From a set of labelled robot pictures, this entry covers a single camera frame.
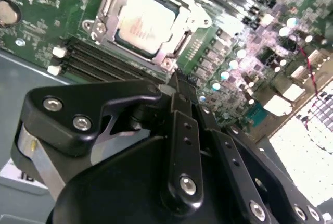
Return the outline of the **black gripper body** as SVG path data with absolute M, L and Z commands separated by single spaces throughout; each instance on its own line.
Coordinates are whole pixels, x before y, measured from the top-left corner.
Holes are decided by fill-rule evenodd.
M 149 138 L 78 174 L 48 223 L 248 223 L 220 162 L 197 138 Z

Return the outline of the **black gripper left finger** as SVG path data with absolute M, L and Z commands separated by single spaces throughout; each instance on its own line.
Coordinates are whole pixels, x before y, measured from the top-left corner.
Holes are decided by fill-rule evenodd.
M 185 81 L 143 79 L 36 88 L 23 102 L 16 134 L 19 168 L 37 175 L 58 199 L 78 174 L 149 138 L 199 140 Z

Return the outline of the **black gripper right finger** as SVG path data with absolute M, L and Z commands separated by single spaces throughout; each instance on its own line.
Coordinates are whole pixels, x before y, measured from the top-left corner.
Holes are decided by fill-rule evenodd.
M 204 141 L 226 177 L 236 205 L 235 223 L 325 223 L 320 211 L 294 182 L 236 125 L 221 129 L 200 105 L 196 87 L 185 81 Z

